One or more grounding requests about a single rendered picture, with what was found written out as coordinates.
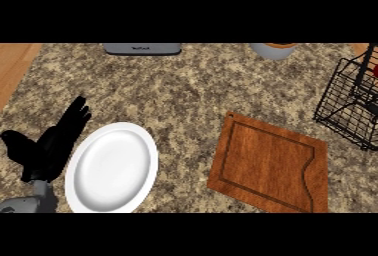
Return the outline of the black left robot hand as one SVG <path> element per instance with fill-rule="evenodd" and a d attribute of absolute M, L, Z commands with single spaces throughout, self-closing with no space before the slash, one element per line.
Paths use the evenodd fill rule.
<path fill-rule="evenodd" d="M 7 157 L 22 165 L 20 180 L 51 182 L 60 175 L 73 143 L 91 118 L 85 98 L 72 101 L 59 122 L 48 127 L 36 141 L 20 132 L 5 130 L 0 134 L 7 147 Z"/>

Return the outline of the brown wooden cutting board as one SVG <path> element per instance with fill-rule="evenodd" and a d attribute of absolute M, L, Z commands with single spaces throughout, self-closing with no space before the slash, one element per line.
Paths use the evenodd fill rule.
<path fill-rule="evenodd" d="M 206 186 L 267 212 L 324 212 L 326 142 L 228 112 Z"/>

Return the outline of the white oval plate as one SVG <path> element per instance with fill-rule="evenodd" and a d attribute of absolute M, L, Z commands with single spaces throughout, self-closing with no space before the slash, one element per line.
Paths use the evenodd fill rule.
<path fill-rule="evenodd" d="M 129 213 L 150 192 L 157 149 L 149 132 L 129 122 L 98 128 L 79 143 L 64 173 L 73 213 Z"/>

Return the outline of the grey toaster appliance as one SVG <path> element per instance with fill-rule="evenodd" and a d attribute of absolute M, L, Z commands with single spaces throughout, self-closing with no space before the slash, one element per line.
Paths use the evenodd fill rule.
<path fill-rule="evenodd" d="M 180 53 L 178 43 L 104 43 L 107 54 L 126 56 L 168 56 Z"/>

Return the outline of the grey pot with orange rim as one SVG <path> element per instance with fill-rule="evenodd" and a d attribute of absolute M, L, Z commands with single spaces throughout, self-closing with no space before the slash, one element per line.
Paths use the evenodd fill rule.
<path fill-rule="evenodd" d="M 251 49 L 265 59 L 284 59 L 296 47 L 295 43 L 251 43 Z"/>

